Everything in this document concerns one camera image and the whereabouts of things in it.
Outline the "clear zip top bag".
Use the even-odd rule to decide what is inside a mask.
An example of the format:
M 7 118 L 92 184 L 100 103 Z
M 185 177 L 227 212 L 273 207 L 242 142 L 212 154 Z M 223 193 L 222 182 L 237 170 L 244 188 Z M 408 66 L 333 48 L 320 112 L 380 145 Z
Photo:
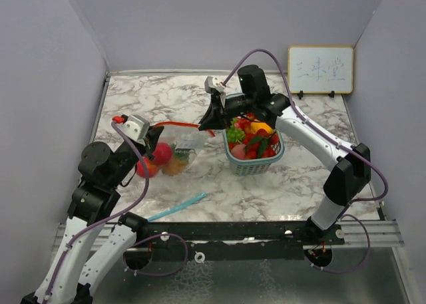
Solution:
M 200 151 L 203 149 L 207 139 L 215 136 L 214 132 L 211 130 L 200 131 L 198 129 L 197 124 L 169 121 L 169 122 L 159 122 L 155 124 L 155 126 L 164 127 L 164 130 L 162 134 L 160 135 L 158 143 L 165 142 L 169 144 L 170 146 L 175 144 L 177 148 L 195 149 L 196 153 L 193 157 L 193 161 L 195 160 L 197 155 L 200 153 Z M 158 167 L 160 168 L 158 173 L 160 172 L 162 173 L 163 166 L 158 166 Z

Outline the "red toy apple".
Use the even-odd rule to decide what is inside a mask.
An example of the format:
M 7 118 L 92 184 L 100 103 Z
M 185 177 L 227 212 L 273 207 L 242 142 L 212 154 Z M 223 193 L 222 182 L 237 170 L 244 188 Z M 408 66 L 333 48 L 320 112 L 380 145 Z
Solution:
M 153 164 L 148 158 L 143 158 L 144 166 L 140 161 L 136 165 L 136 174 L 141 178 L 152 178 L 159 172 L 160 168 Z

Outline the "orange toy pineapple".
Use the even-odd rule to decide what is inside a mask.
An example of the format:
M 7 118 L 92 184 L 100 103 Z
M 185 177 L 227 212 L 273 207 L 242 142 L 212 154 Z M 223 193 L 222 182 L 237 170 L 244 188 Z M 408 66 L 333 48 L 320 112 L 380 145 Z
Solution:
M 171 148 L 172 157 L 162 167 L 162 173 L 167 176 L 176 176 L 183 173 L 192 163 L 196 151 L 193 148 L 177 148 L 175 144 Z

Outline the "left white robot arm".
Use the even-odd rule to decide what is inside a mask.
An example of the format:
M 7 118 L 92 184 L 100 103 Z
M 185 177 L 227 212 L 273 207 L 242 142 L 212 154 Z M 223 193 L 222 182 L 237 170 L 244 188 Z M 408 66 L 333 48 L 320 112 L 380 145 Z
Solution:
M 138 131 L 135 126 L 112 124 L 124 142 L 111 150 L 104 142 L 88 144 L 78 170 L 81 181 L 67 211 L 65 234 L 51 267 L 38 289 L 22 303 L 72 303 L 91 247 L 111 214 L 120 194 L 118 186 L 143 156 L 151 156 L 160 138 L 161 126 Z

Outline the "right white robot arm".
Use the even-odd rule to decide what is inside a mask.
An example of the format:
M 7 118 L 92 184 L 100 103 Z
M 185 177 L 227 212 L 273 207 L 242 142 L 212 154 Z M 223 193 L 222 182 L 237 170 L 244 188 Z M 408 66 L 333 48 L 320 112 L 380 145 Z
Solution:
M 345 207 L 371 179 L 370 150 L 364 144 L 354 146 L 334 136 L 310 120 L 290 98 L 272 93 L 264 71 L 257 65 L 247 65 L 237 71 L 241 94 L 226 96 L 224 85 L 209 76 L 204 82 L 210 95 L 210 105 L 199 122 L 200 130 L 223 130 L 234 117 L 254 114 L 275 131 L 297 141 L 329 170 L 323 185 L 324 198 L 308 218 L 306 237 L 320 245 L 329 238 L 329 228 L 342 215 Z

